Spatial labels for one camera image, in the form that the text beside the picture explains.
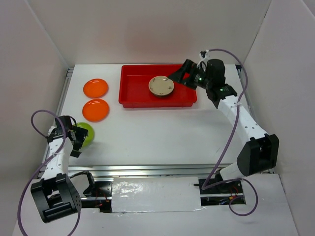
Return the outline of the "cream plate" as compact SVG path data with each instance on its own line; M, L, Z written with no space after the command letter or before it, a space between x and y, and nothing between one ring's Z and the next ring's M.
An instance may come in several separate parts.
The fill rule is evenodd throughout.
M168 94L173 92L175 85L172 80L166 76L155 76L148 84L149 91L155 94Z
M172 96L172 92L171 93L168 93L168 94L155 94L155 93L151 93L151 95L152 96L154 96L154 97L157 97L157 98L166 98L166 97L170 97L170 96Z

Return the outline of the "green plate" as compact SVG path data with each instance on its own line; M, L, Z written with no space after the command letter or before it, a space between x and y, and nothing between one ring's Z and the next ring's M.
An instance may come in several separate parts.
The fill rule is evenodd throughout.
M88 131L88 134L87 136L85 137L85 140L82 144L82 147L87 147L88 145L90 145L92 143L92 141L94 140L94 136L95 136L95 132L94 132L94 129L92 128L92 126L88 123L85 123L85 122L79 122L77 123L77 127L80 127L80 128L84 128L84 129L87 129Z

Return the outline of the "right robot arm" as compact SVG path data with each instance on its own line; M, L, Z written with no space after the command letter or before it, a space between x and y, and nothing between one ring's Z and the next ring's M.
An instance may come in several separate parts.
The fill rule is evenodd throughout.
M224 193L231 187L232 181L239 181L276 166L279 138L261 128L241 104L241 96L225 82L223 61L211 59L203 67L187 59L168 78L190 89L205 89L209 100L233 125L223 153L226 153L234 134L240 137L243 144L234 163L220 170L217 165L213 168L209 175L214 176L215 181L210 184L207 178L201 186L202 190L215 187L217 191Z

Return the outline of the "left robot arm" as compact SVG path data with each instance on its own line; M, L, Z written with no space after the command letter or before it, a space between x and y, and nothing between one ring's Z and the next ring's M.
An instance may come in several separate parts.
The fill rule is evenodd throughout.
M88 130L77 125L71 116L55 119L48 135L51 161L39 182L31 185L31 195L44 223L79 213L82 208L79 192L68 176L69 160L78 158Z

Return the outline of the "red plastic bin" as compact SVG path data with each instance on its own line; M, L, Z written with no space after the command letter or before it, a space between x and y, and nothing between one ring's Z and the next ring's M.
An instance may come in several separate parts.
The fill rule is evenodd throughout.
M197 94L179 83L174 84L170 95L158 97L149 90L149 81L155 76L169 76L180 64L132 64L121 69L119 103L124 108L191 107Z

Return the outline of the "near orange plate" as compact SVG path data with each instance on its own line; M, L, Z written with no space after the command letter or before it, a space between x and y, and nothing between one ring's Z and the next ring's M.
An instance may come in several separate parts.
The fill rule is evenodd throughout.
M110 108L106 101L102 99L92 99L82 108L83 117L90 122L104 120L109 114Z

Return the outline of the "orange plate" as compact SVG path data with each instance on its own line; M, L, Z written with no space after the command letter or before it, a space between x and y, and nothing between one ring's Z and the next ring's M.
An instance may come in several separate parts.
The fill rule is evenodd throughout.
M108 83L101 78L94 78L87 81L83 86L83 93L89 98L103 97L109 90Z
M90 122L104 120L109 114L110 108L106 101L102 99L92 99L82 108L83 117Z

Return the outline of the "far orange plate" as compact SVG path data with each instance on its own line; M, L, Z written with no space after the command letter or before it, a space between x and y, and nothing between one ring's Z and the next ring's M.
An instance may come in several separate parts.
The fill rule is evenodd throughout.
M103 97L109 90L108 83L101 78L94 78L87 81L83 86L83 93L89 98Z

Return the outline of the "white foil cover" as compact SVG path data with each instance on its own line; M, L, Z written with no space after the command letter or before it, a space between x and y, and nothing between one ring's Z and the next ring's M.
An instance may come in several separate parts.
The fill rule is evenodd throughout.
M114 213L190 212L201 210L197 177L115 178Z

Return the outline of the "aluminium rail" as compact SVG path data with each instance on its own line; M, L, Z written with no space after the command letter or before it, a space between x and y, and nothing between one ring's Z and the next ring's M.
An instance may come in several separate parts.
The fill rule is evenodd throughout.
M68 174L89 171L95 178L204 176L213 168L214 164L70 166Z

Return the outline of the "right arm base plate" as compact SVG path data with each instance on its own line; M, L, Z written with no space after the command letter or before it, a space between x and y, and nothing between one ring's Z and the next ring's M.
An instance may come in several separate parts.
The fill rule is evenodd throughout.
M240 181L232 181L229 183L222 183L216 185L212 188L202 190L202 185L205 182L205 179L199 179L198 183L194 183L193 185L199 187L201 195L215 195L215 194L242 194L243 188Z

